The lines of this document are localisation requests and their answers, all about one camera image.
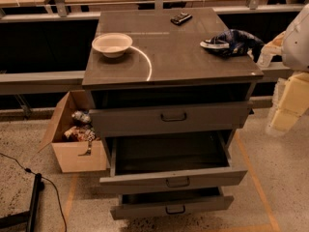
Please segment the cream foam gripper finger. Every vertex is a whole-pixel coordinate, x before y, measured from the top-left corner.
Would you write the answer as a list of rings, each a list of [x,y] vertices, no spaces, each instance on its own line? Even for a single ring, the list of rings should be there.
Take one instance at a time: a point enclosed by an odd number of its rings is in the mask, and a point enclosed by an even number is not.
[[[309,109],[309,73],[297,72],[288,79],[279,78],[272,96],[266,132],[283,135]]]

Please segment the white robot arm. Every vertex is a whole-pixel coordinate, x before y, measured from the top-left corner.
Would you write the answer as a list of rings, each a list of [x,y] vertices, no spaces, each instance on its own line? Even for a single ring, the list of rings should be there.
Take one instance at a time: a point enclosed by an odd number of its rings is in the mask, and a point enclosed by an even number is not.
[[[263,47],[262,53],[280,55],[283,64],[295,72],[277,82],[269,112],[267,132],[283,135],[309,108],[309,4],[284,32]]]

